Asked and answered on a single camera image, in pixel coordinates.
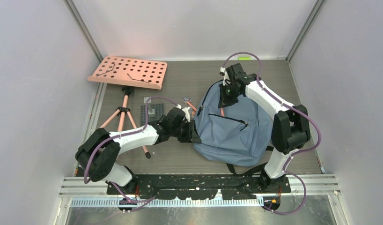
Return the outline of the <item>blue student backpack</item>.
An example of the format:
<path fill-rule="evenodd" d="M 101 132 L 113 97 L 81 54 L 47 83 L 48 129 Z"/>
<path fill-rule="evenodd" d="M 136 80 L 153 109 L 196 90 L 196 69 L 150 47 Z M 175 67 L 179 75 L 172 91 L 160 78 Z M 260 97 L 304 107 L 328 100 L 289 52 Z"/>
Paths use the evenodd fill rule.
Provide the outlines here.
<path fill-rule="evenodd" d="M 210 86 L 202 98 L 194 117 L 201 143 L 194 149 L 206 159 L 234 167 L 252 167 L 250 174 L 263 169 L 259 161 L 270 145 L 272 122 L 258 104 L 240 95 L 238 103 L 224 108 L 224 117 L 218 107 L 221 81 Z"/>

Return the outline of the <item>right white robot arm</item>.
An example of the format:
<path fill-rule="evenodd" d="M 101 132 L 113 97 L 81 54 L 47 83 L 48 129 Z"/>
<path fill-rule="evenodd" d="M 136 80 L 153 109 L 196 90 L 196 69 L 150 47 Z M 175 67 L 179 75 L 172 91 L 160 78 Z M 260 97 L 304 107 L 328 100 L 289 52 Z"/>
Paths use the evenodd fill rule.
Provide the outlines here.
<path fill-rule="evenodd" d="M 221 67 L 219 107 L 224 108 L 238 102 L 242 95 L 258 104 L 268 113 L 272 122 L 271 143 L 273 151 L 260 175 L 260 186 L 273 192 L 286 173 L 292 157 L 300 152 L 310 140 L 307 109 L 293 105 L 274 93 L 257 74 L 247 74 L 241 64 Z"/>

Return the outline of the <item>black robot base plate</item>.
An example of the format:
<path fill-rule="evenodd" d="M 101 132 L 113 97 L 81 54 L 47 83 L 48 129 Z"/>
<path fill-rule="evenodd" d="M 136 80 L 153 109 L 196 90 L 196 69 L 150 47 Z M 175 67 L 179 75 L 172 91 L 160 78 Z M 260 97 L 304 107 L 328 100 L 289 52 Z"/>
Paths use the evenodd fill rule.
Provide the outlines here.
<path fill-rule="evenodd" d="M 136 195 L 143 200 L 212 200 L 221 196 L 224 200 L 252 199 L 254 194 L 288 194 L 291 192 L 288 178 L 284 177 L 264 187 L 258 175 L 231 174 L 138 174 L 125 187 L 115 188 L 109 183 L 107 194 Z"/>

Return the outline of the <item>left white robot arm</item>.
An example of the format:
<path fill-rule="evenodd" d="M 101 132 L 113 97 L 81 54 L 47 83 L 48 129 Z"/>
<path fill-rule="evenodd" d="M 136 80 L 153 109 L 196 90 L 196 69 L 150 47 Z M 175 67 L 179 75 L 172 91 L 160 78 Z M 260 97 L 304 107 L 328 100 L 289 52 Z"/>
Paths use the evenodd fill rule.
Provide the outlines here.
<path fill-rule="evenodd" d="M 131 194 L 137 187 L 134 174 L 127 166 L 117 164 L 117 157 L 141 146 L 160 144 L 171 137 L 181 143 L 201 143 L 195 120 L 190 118 L 187 107 L 174 107 L 159 120 L 127 131 L 108 132 L 99 128 L 78 148 L 75 159 L 84 170 L 84 183 L 104 180 L 117 184 L 125 194 Z"/>

